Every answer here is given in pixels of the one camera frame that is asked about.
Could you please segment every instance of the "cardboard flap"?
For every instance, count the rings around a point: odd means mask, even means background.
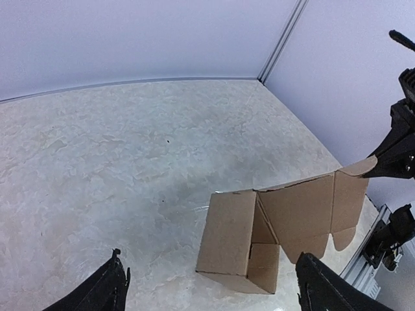
[[[274,294],[277,288],[279,245],[252,244],[248,279],[264,291]]]
[[[252,190],[212,194],[197,271],[246,275],[256,196]]]
[[[324,256],[329,235],[312,236],[300,240],[293,240],[282,244],[282,248],[291,263],[297,263],[302,252],[312,253],[318,259]]]
[[[368,157],[362,161],[349,165],[348,167],[341,168],[339,171],[349,176],[362,176],[365,173],[370,172],[374,169],[377,164],[377,158],[375,155]]]
[[[369,179],[351,176],[339,170],[335,173],[331,232],[336,233],[357,225],[362,211]]]
[[[330,233],[333,186],[331,173],[279,190],[258,192],[282,246]]]
[[[230,290],[246,294],[269,294],[266,290],[258,287],[248,280],[244,275],[227,275],[218,273],[199,272],[201,275],[211,280],[225,285]]]
[[[335,249],[337,251],[342,251],[346,247],[349,246],[353,238],[356,234],[356,227],[352,227],[349,229],[345,229],[343,231],[334,232],[333,235],[333,241],[335,243]]]
[[[254,226],[252,228],[251,243],[278,243],[274,229],[265,214],[259,196],[257,196],[255,202]]]

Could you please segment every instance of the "open cardboard box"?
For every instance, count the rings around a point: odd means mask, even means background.
[[[296,263],[319,259],[329,234],[337,251],[353,240],[375,156],[328,174],[262,190],[211,196],[196,271],[237,292],[274,294],[279,246]]]

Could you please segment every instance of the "white panel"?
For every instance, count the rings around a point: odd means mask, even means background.
[[[390,130],[397,80],[415,54],[392,41],[415,40],[411,1],[309,1],[267,87],[344,165],[370,154]],[[413,180],[377,178],[368,191],[392,209],[415,199]]]
[[[5,0],[0,100],[126,80],[255,78],[294,3]]]

